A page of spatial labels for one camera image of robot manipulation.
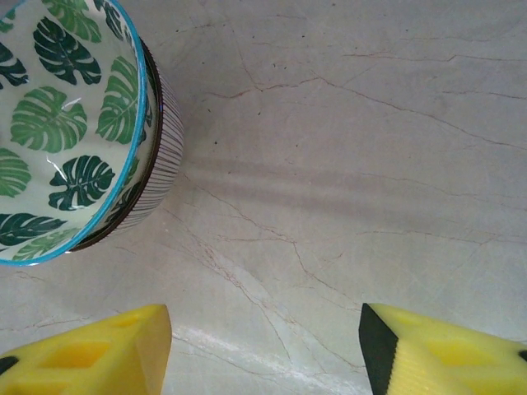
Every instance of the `marble surface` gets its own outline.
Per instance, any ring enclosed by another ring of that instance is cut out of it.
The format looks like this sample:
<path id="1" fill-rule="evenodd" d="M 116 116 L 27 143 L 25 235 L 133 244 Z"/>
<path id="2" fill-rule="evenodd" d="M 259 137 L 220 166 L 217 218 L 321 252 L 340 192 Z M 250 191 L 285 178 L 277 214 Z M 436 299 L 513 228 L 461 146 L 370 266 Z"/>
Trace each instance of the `marble surface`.
<path id="1" fill-rule="evenodd" d="M 527 2 L 122 3 L 180 176 L 124 237 L 0 267 L 3 349 L 166 303 L 164 394 L 362 395 L 363 302 L 527 340 Z"/>

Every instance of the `bowl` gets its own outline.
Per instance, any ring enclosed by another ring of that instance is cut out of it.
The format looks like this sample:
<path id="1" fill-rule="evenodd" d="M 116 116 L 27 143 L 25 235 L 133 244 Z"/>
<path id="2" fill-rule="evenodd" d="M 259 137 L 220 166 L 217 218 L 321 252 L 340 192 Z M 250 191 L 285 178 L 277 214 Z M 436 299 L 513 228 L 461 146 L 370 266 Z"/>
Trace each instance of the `bowl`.
<path id="1" fill-rule="evenodd" d="M 156 140 L 157 133 L 157 119 L 159 117 L 159 109 L 157 105 L 157 98 L 155 92 L 154 76 L 147 67 L 147 112 L 145 122 L 142 126 L 141 138 L 139 139 L 138 149 L 133 158 L 132 167 L 128 172 L 128 176 L 121 187 L 117 198 L 114 200 L 111 208 L 106 212 L 105 216 L 99 223 L 91 230 L 87 237 L 99 232 L 107 227 L 118 216 L 124 207 L 128 205 L 130 200 L 139 191 L 139 185 L 142 180 L 150 174 L 152 164 L 152 155 L 159 149 L 159 142 Z"/>
<path id="2" fill-rule="evenodd" d="M 146 112 L 141 42 L 115 0 L 26 0 L 0 21 L 0 263 L 42 263 L 97 227 Z"/>
<path id="3" fill-rule="evenodd" d="M 163 201 L 170 191 L 183 155 L 184 129 L 181 123 L 180 109 L 175 93 L 157 66 L 152 53 L 142 43 L 147 62 L 147 71 L 154 80 L 156 92 L 156 147 L 142 182 L 130 189 L 128 200 L 123 201 L 120 210 L 116 212 L 103 230 L 90 235 L 72 251 L 80 251 L 100 242 L 130 230 L 147 218 Z"/>

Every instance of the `leaf pattern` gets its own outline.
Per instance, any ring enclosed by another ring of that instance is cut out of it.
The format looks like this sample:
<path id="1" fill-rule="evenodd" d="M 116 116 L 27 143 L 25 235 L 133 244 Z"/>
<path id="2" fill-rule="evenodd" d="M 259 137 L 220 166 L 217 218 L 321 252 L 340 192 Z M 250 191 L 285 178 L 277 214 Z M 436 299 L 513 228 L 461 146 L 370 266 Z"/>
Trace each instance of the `leaf pattern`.
<path id="1" fill-rule="evenodd" d="M 13 53 L 2 43 L 0 43 L 0 76 L 4 76 L 13 86 L 27 83 L 27 71 L 20 59 L 13 56 Z"/>
<path id="2" fill-rule="evenodd" d="M 132 45 L 132 35 L 130 34 L 130 30 L 128 28 L 124 28 L 124 38 L 126 39 L 126 42 Z"/>
<path id="3" fill-rule="evenodd" d="M 128 187 L 128 184 L 130 184 L 130 182 L 132 181 L 133 176 L 138 171 L 138 165 L 139 165 L 139 159 L 138 158 L 133 158 L 132 167 L 130 168 L 130 171 L 128 172 L 128 175 L 126 177 L 126 181 L 124 181 L 123 189 Z"/>
<path id="4" fill-rule="evenodd" d="M 96 134 L 109 142 L 129 144 L 138 111 L 138 70 L 119 56 L 111 72 Z"/>
<path id="5" fill-rule="evenodd" d="M 105 0 L 94 0 L 97 11 L 104 9 L 106 14 L 106 25 L 112 30 L 115 37 L 123 41 L 123 28 L 121 27 L 121 19 L 117 10 L 110 3 Z"/>
<path id="6" fill-rule="evenodd" d="M 0 244 L 11 247 L 56 230 L 66 221 L 26 212 L 0 214 Z"/>
<path id="7" fill-rule="evenodd" d="M 49 182 L 66 187 L 49 195 L 49 205 L 62 211 L 74 211 L 92 205 L 108 190 L 115 173 L 99 156 L 80 156 L 66 162 Z"/>
<path id="8" fill-rule="evenodd" d="M 147 115 L 145 117 L 145 123 L 148 127 L 152 126 L 152 120 L 154 119 L 154 112 L 152 111 L 152 106 L 150 105 L 150 100 L 147 96 Z M 147 140 L 147 129 L 145 126 L 142 126 L 141 139 L 139 140 L 139 145 L 141 145 L 145 140 Z"/>
<path id="9" fill-rule="evenodd" d="M 15 15 L 14 9 L 10 10 L 6 14 L 6 17 L 2 21 L 0 21 L 0 33 L 7 33 L 9 30 L 13 28 L 13 24 L 11 22 L 8 22 L 7 20 L 14 21 L 15 16 L 16 15 Z"/>
<path id="10" fill-rule="evenodd" d="M 64 93 L 51 86 L 34 89 L 15 108 L 11 141 L 31 150 L 68 150 L 86 134 L 86 120 L 82 105 L 71 105 Z"/>
<path id="11" fill-rule="evenodd" d="M 42 0 L 42 3 L 64 29 L 83 40 L 100 43 L 99 26 L 84 15 L 84 11 L 89 11 L 85 0 Z"/>
<path id="12" fill-rule="evenodd" d="M 27 164 L 14 152 L 0 148 L 0 196 L 15 197 L 31 180 Z"/>
<path id="13" fill-rule="evenodd" d="M 141 183 L 136 183 L 130 189 L 124 191 L 123 196 L 121 196 L 119 201 L 112 208 L 110 215 L 105 221 L 106 224 L 114 222 L 117 218 L 119 218 L 123 210 L 126 210 L 133 198 L 135 198 L 135 196 L 139 193 L 140 187 Z"/>
<path id="14" fill-rule="evenodd" d="M 80 229 L 59 230 L 52 234 L 34 239 L 15 254 L 13 261 L 27 261 L 35 257 L 40 257 L 71 239 L 79 232 L 79 230 Z"/>
<path id="15" fill-rule="evenodd" d="M 62 27 L 44 18 L 37 25 L 33 38 L 40 62 L 57 78 L 76 85 L 75 71 L 77 71 L 81 73 L 86 84 L 99 83 L 99 63 Z"/>

